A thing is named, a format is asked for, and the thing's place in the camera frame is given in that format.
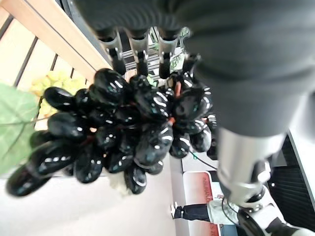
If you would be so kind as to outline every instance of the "white surface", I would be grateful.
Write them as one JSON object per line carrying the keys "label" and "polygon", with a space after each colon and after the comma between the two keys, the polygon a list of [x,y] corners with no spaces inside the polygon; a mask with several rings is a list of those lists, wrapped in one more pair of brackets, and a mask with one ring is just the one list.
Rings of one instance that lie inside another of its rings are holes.
{"label": "white surface", "polygon": [[4,192],[0,180],[0,236],[175,236],[169,159],[147,189],[122,199],[108,178],[82,185],[53,178],[22,199]]}
{"label": "white surface", "polygon": [[[218,167],[219,162],[218,161],[213,161],[211,160],[208,156],[207,153],[205,152],[194,152],[194,154],[196,156],[198,156],[201,160],[203,160],[204,162],[214,166],[214,167]],[[192,156],[191,153],[188,154],[187,157],[182,159],[182,163],[183,163],[183,171],[214,171],[215,169],[203,164],[201,161],[199,160],[195,160]]]}

